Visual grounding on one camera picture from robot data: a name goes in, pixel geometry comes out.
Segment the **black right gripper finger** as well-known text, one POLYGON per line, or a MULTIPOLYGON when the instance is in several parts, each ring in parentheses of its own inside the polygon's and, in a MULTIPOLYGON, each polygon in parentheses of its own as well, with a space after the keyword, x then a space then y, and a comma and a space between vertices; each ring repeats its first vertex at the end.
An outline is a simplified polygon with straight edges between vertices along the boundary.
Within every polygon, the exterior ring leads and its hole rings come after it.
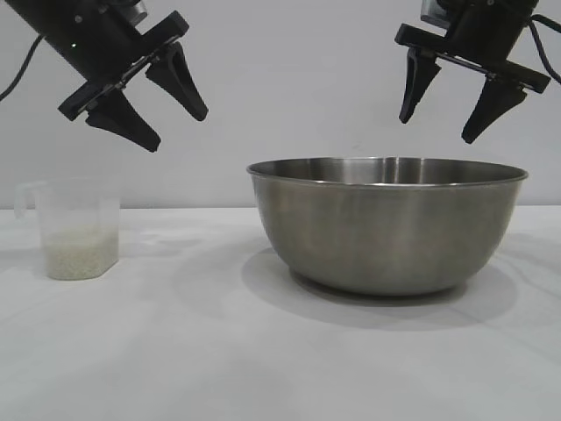
POLYGON ((416 106, 440 70, 434 54, 426 54, 418 47, 408 49, 406 86, 399 114, 403 124, 412 118, 416 106))
POLYGON ((522 103, 526 96, 523 87, 517 83, 487 78, 461 133, 464 142, 472 144, 493 122, 522 103))

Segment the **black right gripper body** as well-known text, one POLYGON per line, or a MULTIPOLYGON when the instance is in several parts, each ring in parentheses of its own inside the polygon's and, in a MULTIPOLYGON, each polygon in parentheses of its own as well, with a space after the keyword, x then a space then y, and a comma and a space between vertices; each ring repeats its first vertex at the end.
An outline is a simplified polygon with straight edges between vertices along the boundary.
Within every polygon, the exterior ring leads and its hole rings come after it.
POLYGON ((537 5, 537 1, 423 1, 421 20, 445 34, 403 23, 394 40, 542 93, 551 77, 508 59, 537 5))

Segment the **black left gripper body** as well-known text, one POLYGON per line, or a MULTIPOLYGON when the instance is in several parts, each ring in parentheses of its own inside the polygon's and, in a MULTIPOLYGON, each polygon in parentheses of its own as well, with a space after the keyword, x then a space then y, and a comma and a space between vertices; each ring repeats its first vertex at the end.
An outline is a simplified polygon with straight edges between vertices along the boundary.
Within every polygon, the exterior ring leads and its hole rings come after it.
POLYGON ((137 4, 135 1, 7 4, 86 80, 59 106, 59 111, 70 120, 91 108, 98 97, 122 88, 189 28, 183 16, 173 11, 141 33, 123 14, 123 10, 137 4))

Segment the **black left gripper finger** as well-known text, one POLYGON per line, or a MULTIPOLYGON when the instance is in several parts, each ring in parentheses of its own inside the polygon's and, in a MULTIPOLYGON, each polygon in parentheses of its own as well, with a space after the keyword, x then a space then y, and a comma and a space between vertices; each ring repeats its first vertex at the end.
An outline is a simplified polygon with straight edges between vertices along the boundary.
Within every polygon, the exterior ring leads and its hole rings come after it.
POLYGON ((209 109, 188 70, 183 48, 174 42, 159 51, 146 77, 173 97, 195 120, 204 120, 209 109))
POLYGON ((86 123, 97 129, 112 132, 148 152, 158 150, 161 139, 158 133, 135 111, 121 90, 113 90, 88 111, 86 123))

